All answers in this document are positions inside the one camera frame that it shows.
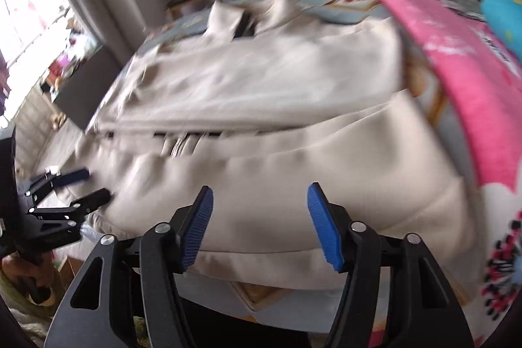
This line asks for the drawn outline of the person's left hand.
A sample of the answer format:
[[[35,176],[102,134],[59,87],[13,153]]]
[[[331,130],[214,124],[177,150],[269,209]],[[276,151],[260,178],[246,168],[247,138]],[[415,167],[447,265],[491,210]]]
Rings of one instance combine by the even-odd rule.
[[[53,285],[55,272],[53,254],[44,253],[38,265],[21,259],[20,256],[6,256],[1,261],[1,272],[12,287],[9,291],[4,290],[4,293],[12,300],[20,298],[27,301],[26,293],[21,292],[26,278],[34,279],[37,287],[51,288]]]

